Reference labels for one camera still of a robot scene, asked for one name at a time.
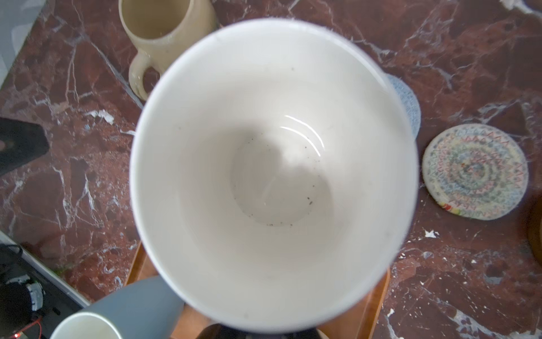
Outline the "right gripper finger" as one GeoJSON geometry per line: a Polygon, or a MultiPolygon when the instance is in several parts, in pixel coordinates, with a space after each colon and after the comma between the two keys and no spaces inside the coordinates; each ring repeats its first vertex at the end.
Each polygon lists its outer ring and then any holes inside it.
{"type": "Polygon", "coordinates": [[[45,155],[49,142],[39,124],[1,118],[1,176],[45,155]]]}

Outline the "beige ceramic mug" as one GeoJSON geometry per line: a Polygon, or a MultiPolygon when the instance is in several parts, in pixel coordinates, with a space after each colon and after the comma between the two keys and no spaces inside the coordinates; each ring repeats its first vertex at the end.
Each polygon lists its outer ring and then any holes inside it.
{"type": "Polygon", "coordinates": [[[149,96],[143,84],[149,68],[163,75],[187,49],[220,27],[209,0],[121,0],[119,16],[137,49],[128,82],[141,100],[149,96]]]}

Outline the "light blue mug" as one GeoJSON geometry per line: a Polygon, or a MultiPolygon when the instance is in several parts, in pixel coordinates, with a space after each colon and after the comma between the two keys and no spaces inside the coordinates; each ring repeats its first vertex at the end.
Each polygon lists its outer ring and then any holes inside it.
{"type": "Polygon", "coordinates": [[[183,300],[157,275],[70,315],[51,338],[169,338],[183,308],[183,300]]]}

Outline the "purple ceramic mug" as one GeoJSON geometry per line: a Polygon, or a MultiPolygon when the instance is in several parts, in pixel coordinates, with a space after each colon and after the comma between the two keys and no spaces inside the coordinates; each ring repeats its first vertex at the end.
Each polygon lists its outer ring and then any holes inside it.
{"type": "Polygon", "coordinates": [[[130,194],[145,250],[209,318],[309,329],[355,305],[408,233],[411,124],[388,76],[327,28],[264,18],[180,56],[142,111],[130,194]]]}

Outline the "grey woven coaster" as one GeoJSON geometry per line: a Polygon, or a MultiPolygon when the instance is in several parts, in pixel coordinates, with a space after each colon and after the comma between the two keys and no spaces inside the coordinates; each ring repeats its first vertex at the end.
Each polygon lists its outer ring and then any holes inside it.
{"type": "Polygon", "coordinates": [[[414,91],[400,78],[387,73],[388,80],[398,94],[416,138],[421,128],[421,107],[414,91]]]}

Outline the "cream woven coaster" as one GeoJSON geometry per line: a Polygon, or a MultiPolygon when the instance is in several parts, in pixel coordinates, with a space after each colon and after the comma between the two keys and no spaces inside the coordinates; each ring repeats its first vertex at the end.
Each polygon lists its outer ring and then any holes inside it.
{"type": "Polygon", "coordinates": [[[485,124],[462,124],[437,135],[424,151],[421,170],[441,208],[477,220],[507,215],[529,182],[528,162],[517,142],[485,124]]]}

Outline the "brown wooden coaster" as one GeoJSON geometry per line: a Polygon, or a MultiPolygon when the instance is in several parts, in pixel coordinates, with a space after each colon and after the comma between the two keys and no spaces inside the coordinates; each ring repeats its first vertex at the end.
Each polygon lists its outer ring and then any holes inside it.
{"type": "Polygon", "coordinates": [[[541,198],[538,199],[530,213],[527,235],[533,256],[539,265],[541,265],[541,198]]]}

